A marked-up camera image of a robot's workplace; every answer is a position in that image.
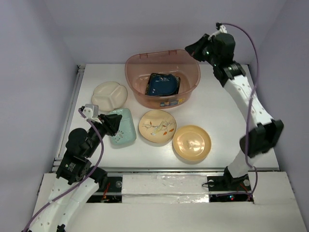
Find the beige bird-painted plate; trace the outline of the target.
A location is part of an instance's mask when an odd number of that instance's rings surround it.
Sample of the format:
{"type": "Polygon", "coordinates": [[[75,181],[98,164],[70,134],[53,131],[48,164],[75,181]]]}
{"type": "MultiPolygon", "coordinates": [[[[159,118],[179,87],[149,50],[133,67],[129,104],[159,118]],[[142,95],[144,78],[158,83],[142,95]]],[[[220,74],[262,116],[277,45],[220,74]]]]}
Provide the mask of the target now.
{"type": "Polygon", "coordinates": [[[171,140],[176,128],[176,119],[163,110],[148,111],[139,122],[141,136],[157,144],[164,144],[171,140]]]}

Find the orange round bear plate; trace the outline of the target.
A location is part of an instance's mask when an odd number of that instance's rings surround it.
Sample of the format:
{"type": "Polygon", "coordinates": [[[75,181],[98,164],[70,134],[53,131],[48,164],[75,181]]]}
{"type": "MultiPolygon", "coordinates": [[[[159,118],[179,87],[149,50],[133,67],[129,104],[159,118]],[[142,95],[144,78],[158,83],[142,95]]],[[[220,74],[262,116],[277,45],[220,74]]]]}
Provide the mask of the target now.
{"type": "Polygon", "coordinates": [[[173,136],[173,148],[176,154],[184,160],[200,162],[211,151],[211,138],[199,126],[186,125],[179,128],[173,136]]]}

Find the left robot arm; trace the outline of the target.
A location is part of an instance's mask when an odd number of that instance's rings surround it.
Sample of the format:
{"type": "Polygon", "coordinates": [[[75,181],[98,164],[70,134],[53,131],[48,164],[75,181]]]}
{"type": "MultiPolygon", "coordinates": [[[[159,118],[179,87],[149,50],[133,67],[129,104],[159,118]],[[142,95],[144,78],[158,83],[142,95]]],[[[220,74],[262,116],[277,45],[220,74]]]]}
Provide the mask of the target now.
{"type": "Polygon", "coordinates": [[[88,199],[106,188],[107,172],[92,165],[89,158],[105,135],[115,136],[122,116],[99,115],[88,118],[90,129],[76,128],[69,133],[66,152],[56,171],[50,195],[25,226],[26,232],[68,232],[88,199]]]}

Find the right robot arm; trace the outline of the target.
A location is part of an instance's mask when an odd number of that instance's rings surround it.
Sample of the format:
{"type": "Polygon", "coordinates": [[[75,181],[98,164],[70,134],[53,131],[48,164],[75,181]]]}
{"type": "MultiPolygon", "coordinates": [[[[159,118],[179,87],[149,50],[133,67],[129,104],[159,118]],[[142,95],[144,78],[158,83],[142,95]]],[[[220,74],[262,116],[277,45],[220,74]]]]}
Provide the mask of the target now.
{"type": "Polygon", "coordinates": [[[223,89],[232,97],[246,121],[245,135],[240,139],[239,153],[225,167],[224,174],[214,180],[214,187],[232,190],[255,169],[259,158],[276,146],[284,124],[275,120],[262,106],[250,86],[243,67],[234,61],[235,40],[231,34],[216,32],[204,34],[197,42],[185,47],[195,60],[207,62],[223,89]]]}

